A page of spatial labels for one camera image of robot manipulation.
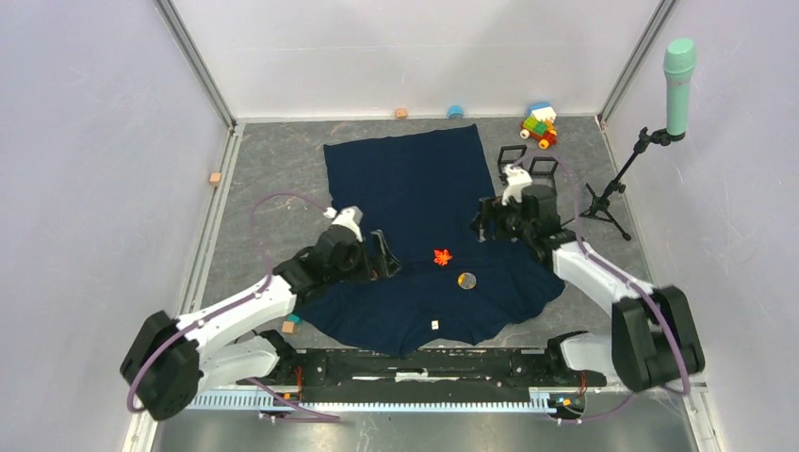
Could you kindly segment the orange flower brooch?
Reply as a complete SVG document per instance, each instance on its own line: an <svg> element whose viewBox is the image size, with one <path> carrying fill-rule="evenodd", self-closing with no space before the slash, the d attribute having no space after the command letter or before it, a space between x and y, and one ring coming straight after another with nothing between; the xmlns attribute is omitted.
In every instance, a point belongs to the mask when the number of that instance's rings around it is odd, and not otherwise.
<svg viewBox="0 0 799 452"><path fill-rule="evenodd" d="M438 266L447 266L452 258L452 254L447 249L433 251L433 262Z"/></svg>

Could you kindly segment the round gold brooch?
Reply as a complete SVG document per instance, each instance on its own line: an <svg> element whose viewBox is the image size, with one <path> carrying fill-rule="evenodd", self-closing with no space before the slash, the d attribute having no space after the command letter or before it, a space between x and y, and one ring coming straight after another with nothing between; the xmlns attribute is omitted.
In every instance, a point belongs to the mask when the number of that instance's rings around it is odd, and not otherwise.
<svg viewBox="0 0 799 452"><path fill-rule="evenodd" d="M477 277L471 272L463 272L458 276L457 284L463 290L472 290L477 285Z"/></svg>

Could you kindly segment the navy blue t-shirt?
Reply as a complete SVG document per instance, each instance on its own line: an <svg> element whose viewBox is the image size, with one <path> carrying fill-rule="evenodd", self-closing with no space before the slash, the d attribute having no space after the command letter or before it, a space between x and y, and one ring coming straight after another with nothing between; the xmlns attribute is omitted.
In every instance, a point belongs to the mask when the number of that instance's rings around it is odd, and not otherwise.
<svg viewBox="0 0 799 452"><path fill-rule="evenodd" d="M357 206L365 231L381 229L401 270L368 283L341 282L296 309L337 342L393 356L438 339L476 345L539 315L564 290L527 247L480 242L470 230L478 201L495 189L476 126L372 138L323 149L335 208ZM447 249L447 266L433 251ZM477 277L472 290L458 276Z"/></svg>

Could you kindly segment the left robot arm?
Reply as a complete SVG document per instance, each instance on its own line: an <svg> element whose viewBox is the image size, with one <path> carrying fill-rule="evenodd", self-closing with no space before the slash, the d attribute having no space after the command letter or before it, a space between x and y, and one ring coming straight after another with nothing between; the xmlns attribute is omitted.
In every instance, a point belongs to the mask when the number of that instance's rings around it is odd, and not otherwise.
<svg viewBox="0 0 799 452"><path fill-rule="evenodd" d="M126 407L156 421L185 409L201 392L244 379L289 381L296 359L276 333L244 342L239 336L324 297L339 283L372 283L395 276L400 261L380 230L368 246L349 227L332 225L316 244L269 270L251 287L201 311L149 315L122 360Z"/></svg>

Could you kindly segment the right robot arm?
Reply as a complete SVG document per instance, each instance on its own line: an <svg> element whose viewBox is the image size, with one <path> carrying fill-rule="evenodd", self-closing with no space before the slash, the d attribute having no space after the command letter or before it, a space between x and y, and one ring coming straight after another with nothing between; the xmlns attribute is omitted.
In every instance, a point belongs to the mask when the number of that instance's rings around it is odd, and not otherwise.
<svg viewBox="0 0 799 452"><path fill-rule="evenodd" d="M481 240L524 243L533 259L577 287L611 319L611 332L563 334L547 344L546 376L567 384L581 371L617 377L640 393L703 372L706 359L685 293L636 279L599 255L575 231L561 225L557 195L532 185L509 198L478 202L470 227Z"/></svg>

